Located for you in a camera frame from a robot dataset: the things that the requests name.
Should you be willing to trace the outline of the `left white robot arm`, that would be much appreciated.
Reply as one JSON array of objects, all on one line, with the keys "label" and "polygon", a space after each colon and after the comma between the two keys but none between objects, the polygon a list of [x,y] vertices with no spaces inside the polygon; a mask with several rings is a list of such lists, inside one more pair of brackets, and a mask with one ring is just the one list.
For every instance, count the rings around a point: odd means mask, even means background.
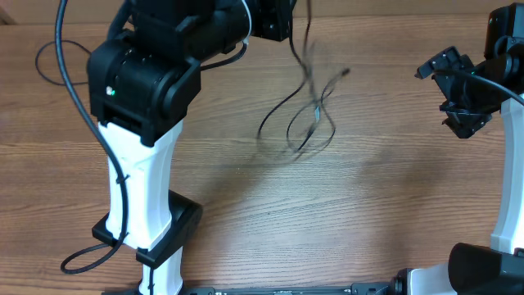
[{"label": "left white robot arm", "polygon": [[182,294],[183,247],[200,204],[169,187],[172,156],[201,73],[213,57],[245,52],[249,37],[282,41],[292,1],[134,0],[88,59],[90,108],[115,159],[110,210],[94,238],[123,243],[142,264],[138,294]]}]

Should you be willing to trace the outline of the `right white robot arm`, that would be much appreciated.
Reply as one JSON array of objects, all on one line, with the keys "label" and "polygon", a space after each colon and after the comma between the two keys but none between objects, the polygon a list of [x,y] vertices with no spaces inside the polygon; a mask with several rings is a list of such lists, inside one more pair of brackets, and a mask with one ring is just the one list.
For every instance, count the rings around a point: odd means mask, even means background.
[{"label": "right white robot arm", "polygon": [[394,294],[521,294],[523,292],[523,5],[488,16],[483,61],[472,63],[455,47],[417,68],[445,100],[443,123],[458,138],[471,138],[495,113],[504,127],[499,209],[486,246],[456,243],[446,262],[399,272]]}]

